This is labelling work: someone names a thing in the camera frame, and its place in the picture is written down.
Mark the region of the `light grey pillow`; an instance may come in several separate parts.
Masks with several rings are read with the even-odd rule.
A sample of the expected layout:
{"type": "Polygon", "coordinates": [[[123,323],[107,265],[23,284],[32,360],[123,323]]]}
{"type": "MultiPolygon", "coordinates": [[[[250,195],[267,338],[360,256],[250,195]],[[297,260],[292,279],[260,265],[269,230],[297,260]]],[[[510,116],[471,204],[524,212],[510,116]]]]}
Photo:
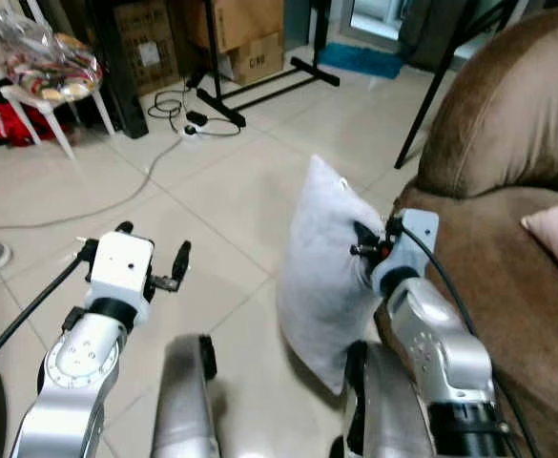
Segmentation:
{"type": "Polygon", "coordinates": [[[276,291],[279,328],[328,392],[343,393],[349,345],[364,339],[379,305],[365,258],[353,256],[356,223],[380,233],[382,217],[334,167],[312,156],[290,225],[276,291]]]}

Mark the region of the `brown velvet sofa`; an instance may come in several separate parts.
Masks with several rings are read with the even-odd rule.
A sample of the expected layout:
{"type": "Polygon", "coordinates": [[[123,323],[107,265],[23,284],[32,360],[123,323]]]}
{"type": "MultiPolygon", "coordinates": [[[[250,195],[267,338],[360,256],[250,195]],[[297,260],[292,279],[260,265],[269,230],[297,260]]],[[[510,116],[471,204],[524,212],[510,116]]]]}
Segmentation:
{"type": "Polygon", "coordinates": [[[489,40],[450,83],[395,208],[434,211],[435,254],[541,458],[558,458],[558,260],[522,219],[558,205],[558,8],[489,40]]]}

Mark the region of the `black metal floor stand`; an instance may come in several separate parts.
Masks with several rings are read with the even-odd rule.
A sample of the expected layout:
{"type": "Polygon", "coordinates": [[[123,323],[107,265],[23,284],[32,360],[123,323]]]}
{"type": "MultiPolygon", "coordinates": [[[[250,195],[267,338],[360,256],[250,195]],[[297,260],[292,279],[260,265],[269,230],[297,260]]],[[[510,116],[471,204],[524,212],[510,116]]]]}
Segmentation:
{"type": "Polygon", "coordinates": [[[309,32],[309,44],[312,47],[312,58],[309,61],[297,56],[283,57],[284,66],[279,73],[262,78],[249,86],[239,86],[225,75],[220,74],[220,58],[224,52],[217,48],[217,37],[215,36],[215,15],[212,1],[205,1],[206,22],[208,22],[210,36],[210,47],[203,49],[197,44],[196,49],[204,53],[203,64],[193,71],[190,83],[193,91],[201,101],[209,108],[221,114],[227,122],[239,128],[247,126],[244,110],[266,103],[275,97],[287,95],[297,89],[322,82],[328,86],[339,87],[341,79],[338,75],[328,73],[322,69],[317,52],[328,44],[328,31],[330,31],[330,18],[328,12],[331,10],[332,0],[303,0],[309,8],[309,21],[312,30],[309,32]]]}

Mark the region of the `blue floor mat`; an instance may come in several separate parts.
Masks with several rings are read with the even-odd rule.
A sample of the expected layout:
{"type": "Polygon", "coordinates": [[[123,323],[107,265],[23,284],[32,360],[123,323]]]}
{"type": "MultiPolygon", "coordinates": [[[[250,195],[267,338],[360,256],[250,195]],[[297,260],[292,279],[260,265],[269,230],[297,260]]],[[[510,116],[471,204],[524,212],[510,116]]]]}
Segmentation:
{"type": "Polygon", "coordinates": [[[326,44],[317,58],[322,66],[386,79],[395,79],[404,66],[402,59],[391,52],[341,43],[326,44]]]}

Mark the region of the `silver left robot leg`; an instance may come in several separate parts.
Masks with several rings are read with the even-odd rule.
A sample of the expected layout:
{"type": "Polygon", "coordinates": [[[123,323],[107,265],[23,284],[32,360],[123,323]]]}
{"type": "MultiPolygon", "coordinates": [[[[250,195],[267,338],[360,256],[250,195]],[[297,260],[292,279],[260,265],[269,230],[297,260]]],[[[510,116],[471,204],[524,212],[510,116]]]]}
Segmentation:
{"type": "Polygon", "coordinates": [[[215,375],[212,337],[183,333],[165,345],[151,458],[221,458],[208,388],[215,375]]]}

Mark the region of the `silver robot leg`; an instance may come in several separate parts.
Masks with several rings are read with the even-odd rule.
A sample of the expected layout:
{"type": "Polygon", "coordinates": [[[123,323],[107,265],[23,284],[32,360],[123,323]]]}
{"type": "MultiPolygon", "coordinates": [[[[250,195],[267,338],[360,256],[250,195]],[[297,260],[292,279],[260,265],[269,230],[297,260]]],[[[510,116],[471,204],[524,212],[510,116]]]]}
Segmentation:
{"type": "Polygon", "coordinates": [[[212,337],[183,333],[165,345],[151,458],[221,458],[208,388],[215,375],[212,337]]]}
{"type": "Polygon", "coordinates": [[[342,418],[328,458],[436,457],[417,385],[382,342],[349,345],[342,418]]]}

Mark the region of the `red bag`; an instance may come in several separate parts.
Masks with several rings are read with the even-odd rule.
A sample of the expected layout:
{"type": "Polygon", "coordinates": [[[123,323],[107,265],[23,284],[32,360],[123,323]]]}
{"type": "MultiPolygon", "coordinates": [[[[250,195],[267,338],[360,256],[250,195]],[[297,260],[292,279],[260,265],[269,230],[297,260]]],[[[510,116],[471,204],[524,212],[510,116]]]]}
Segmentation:
{"type": "MultiPolygon", "coordinates": [[[[25,106],[26,117],[31,122],[31,127],[42,140],[56,140],[52,127],[40,111],[30,106],[25,106]]],[[[0,147],[30,147],[38,143],[31,138],[29,127],[23,122],[9,103],[0,103],[0,147]]]]}

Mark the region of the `white plastic stool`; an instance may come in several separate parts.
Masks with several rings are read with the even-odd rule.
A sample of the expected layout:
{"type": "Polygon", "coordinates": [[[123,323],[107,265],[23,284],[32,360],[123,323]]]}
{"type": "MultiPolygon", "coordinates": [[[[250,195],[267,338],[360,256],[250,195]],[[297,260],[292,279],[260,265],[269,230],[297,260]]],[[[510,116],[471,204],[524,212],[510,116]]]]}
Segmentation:
{"type": "MultiPolygon", "coordinates": [[[[31,108],[38,110],[39,113],[43,115],[44,119],[46,119],[46,122],[48,123],[48,126],[51,127],[53,138],[55,138],[57,143],[59,143],[66,156],[71,160],[74,159],[73,149],[68,141],[68,137],[65,135],[65,132],[62,131],[60,123],[57,121],[57,117],[53,114],[53,109],[57,106],[56,101],[50,101],[43,99],[43,97],[30,95],[30,93],[23,91],[23,89],[17,86],[0,87],[0,94],[8,101],[13,109],[13,112],[22,119],[23,123],[25,123],[27,131],[30,132],[31,139],[33,139],[35,143],[40,143],[39,133],[35,130],[33,123],[31,123],[31,119],[26,114],[26,111],[22,109],[22,105],[31,106],[31,108]]],[[[112,122],[112,118],[109,117],[107,104],[104,103],[103,96],[100,95],[100,91],[98,89],[92,89],[90,91],[90,96],[92,100],[94,100],[96,108],[98,108],[101,122],[103,122],[105,128],[107,128],[108,136],[110,138],[114,138],[116,135],[114,133],[114,124],[112,122]]]]}

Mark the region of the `silver right robot leg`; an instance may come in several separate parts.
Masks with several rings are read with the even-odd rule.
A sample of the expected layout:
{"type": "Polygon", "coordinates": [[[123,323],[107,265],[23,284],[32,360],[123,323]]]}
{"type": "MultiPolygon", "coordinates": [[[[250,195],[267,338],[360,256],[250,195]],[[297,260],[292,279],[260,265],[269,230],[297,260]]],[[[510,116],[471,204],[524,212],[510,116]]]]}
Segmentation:
{"type": "Polygon", "coordinates": [[[417,385],[382,342],[349,345],[342,418],[328,458],[436,457],[417,385]]]}

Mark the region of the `black cabinet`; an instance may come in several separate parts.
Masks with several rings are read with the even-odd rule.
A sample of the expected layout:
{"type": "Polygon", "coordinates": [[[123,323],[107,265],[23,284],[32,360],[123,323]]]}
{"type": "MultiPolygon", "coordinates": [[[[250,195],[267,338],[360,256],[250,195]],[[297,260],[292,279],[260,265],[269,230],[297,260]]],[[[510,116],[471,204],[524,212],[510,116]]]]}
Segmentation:
{"type": "Polygon", "coordinates": [[[114,6],[129,0],[33,0],[30,12],[56,31],[76,36],[93,49],[104,67],[103,93],[110,113],[122,122],[143,121],[126,47],[114,6]]]}

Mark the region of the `dark labelled cardboard box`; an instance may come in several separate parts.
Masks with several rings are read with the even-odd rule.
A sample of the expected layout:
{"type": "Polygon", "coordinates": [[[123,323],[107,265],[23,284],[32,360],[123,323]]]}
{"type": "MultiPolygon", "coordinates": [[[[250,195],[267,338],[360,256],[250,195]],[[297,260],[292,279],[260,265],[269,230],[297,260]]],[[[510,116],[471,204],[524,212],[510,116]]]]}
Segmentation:
{"type": "Polygon", "coordinates": [[[181,78],[171,14],[166,0],[138,0],[114,6],[114,22],[140,94],[171,86],[181,78]]]}

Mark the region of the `clear plastic bag with items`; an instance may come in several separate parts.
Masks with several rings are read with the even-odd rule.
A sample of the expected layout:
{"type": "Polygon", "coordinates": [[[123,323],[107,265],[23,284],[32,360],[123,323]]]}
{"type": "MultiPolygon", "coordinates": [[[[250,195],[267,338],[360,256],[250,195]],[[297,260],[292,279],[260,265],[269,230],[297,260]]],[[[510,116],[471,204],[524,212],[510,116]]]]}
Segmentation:
{"type": "Polygon", "coordinates": [[[98,57],[73,36],[0,9],[0,73],[30,95],[71,103],[99,91],[98,57]]]}

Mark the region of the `small printed cardboard box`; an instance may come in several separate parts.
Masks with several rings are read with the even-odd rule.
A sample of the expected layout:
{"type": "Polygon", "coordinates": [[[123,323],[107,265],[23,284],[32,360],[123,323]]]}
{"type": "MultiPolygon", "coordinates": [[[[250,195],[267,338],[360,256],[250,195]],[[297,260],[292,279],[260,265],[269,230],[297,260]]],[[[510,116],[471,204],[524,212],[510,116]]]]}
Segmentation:
{"type": "Polygon", "coordinates": [[[220,58],[220,74],[239,86],[249,86],[279,73],[284,66],[283,57],[283,31],[275,31],[224,52],[220,58]]]}

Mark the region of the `glass door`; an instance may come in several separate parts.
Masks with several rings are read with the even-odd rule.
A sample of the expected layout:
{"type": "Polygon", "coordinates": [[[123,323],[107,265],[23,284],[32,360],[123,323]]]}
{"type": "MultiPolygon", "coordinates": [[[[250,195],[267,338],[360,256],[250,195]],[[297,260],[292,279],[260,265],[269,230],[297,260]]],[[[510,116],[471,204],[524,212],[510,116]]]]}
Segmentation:
{"type": "Polygon", "coordinates": [[[341,0],[339,32],[376,47],[398,44],[408,0],[341,0]]]}

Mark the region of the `dark grey bulky object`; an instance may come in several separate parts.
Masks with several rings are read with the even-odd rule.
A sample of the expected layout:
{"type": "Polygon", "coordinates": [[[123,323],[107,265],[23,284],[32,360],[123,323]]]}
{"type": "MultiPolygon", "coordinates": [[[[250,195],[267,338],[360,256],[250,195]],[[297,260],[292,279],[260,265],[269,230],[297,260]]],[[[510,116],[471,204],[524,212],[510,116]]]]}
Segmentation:
{"type": "Polygon", "coordinates": [[[517,0],[408,0],[398,31],[397,56],[430,71],[475,36],[501,27],[517,0]]]}

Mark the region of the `large plain cardboard box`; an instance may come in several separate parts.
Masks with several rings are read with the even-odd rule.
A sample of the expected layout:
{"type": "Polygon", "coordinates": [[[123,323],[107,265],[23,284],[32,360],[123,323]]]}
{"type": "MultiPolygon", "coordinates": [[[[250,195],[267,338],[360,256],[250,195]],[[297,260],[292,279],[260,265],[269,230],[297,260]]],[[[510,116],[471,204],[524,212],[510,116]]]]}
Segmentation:
{"type": "MultiPolygon", "coordinates": [[[[210,47],[206,0],[182,0],[182,14],[192,43],[210,47]]],[[[281,31],[284,0],[210,0],[215,15],[217,48],[222,52],[281,31]]]]}

